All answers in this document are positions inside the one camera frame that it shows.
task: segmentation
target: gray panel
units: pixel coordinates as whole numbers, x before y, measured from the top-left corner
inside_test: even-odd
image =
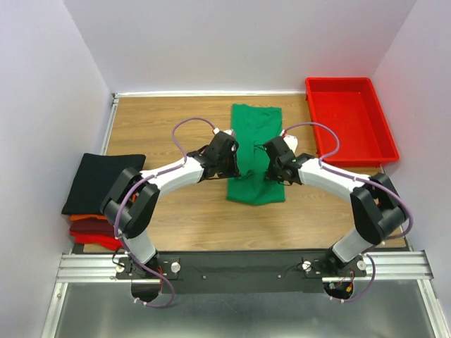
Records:
[[[377,281],[354,303],[299,292],[183,294],[166,309],[134,304],[130,285],[70,284],[56,336],[423,338],[433,333],[416,281]]]

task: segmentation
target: green fabric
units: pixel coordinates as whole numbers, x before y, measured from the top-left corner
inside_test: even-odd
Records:
[[[253,205],[284,202],[283,185],[265,179],[269,158],[262,147],[282,131],[282,110],[234,104],[232,129],[240,145],[237,163],[241,177],[228,180],[227,199]]]

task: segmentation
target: white wall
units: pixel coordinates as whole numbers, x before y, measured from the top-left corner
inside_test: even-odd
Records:
[[[111,95],[62,0],[0,10],[0,327],[40,337],[68,223],[60,215]]]
[[[400,151],[387,167],[412,207],[410,242],[426,249],[451,320],[451,2],[418,0],[373,76]]]
[[[65,0],[114,92],[371,76],[415,0]]]

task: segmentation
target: red plastic tray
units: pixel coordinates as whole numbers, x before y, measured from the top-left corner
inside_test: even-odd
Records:
[[[325,162],[340,167],[377,167],[399,160],[390,129],[371,80],[366,77],[308,77],[311,120],[332,129],[340,150]],[[335,139],[314,127],[320,156],[334,150]]]

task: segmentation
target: wooden table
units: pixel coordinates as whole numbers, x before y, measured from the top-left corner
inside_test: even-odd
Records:
[[[282,108],[283,126],[309,120],[305,96],[201,96],[121,98],[108,155],[145,154],[144,169],[158,168],[181,155],[171,140],[173,126],[192,116],[230,128],[233,103]],[[316,154],[312,129],[290,134],[299,140],[297,153]],[[211,141],[211,128],[192,121],[176,132],[188,151]],[[358,173],[376,173],[376,168]],[[226,180],[184,187],[159,200],[149,235],[159,250],[238,250],[327,248],[354,225],[348,203],[315,187],[285,188],[286,202],[249,206],[226,200]],[[403,239],[387,246],[404,246]]]

